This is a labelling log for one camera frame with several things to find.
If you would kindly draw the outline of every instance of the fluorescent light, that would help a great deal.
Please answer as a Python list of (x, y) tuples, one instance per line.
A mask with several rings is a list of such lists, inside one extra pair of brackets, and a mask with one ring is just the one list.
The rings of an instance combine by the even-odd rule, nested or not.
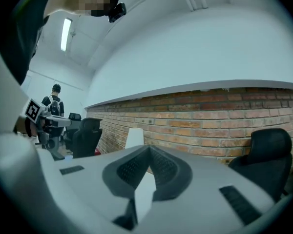
[(61, 49), (63, 51), (66, 51), (67, 37), (68, 37), (69, 27), (71, 23), (72, 23), (71, 19), (65, 18), (64, 25), (63, 25), (63, 32), (62, 32), (62, 41), (61, 41)]

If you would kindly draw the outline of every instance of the white wall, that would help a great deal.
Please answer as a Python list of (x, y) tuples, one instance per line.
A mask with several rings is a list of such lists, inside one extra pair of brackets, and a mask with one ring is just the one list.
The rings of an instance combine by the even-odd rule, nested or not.
[(223, 5), (141, 31), (95, 74), (86, 106), (246, 86), (293, 88), (293, 31), (266, 12)]
[(90, 72), (69, 60), (57, 59), (46, 46), (39, 44), (22, 87), (30, 98), (41, 102), (57, 83), (61, 86), (59, 97), (64, 103), (64, 116), (68, 117), (73, 112), (85, 117), (84, 105), (91, 78)]

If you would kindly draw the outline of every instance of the black camera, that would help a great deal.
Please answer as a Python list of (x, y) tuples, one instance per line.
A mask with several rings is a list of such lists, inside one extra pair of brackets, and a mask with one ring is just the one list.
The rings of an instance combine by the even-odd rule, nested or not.
[(121, 3), (117, 4), (114, 9), (110, 10), (110, 12), (107, 15), (108, 21), (115, 22), (119, 18), (126, 15), (126, 13), (127, 13), (126, 6), (124, 3), (121, 2)]

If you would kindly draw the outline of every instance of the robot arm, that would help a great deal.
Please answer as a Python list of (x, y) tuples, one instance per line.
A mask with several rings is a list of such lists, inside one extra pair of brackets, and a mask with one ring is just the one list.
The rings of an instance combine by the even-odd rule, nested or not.
[(64, 127), (71, 125), (71, 120), (51, 115), (48, 107), (37, 103), (33, 99), (29, 101), (25, 115), (36, 125), (40, 144), (48, 143), (49, 138), (59, 137)]

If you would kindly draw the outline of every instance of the person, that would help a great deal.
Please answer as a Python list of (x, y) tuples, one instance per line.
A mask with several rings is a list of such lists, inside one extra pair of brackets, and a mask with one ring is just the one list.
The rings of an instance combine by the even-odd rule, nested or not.
[[(57, 11), (106, 16), (118, 0), (21, 0), (12, 11), (7, 26), (1, 29), (0, 54), (13, 77), (21, 85), (25, 80), (31, 58), (35, 55), (43, 26)], [(36, 136), (35, 125), (19, 117), (14, 132), (24, 131)]]
[(59, 116), (64, 117), (64, 104), (59, 98), (59, 93), (61, 92), (61, 86), (59, 84), (54, 84), (52, 87), (52, 92), (50, 96), (46, 96), (42, 100), (42, 104), (49, 106), (52, 102), (57, 101), (60, 106)]

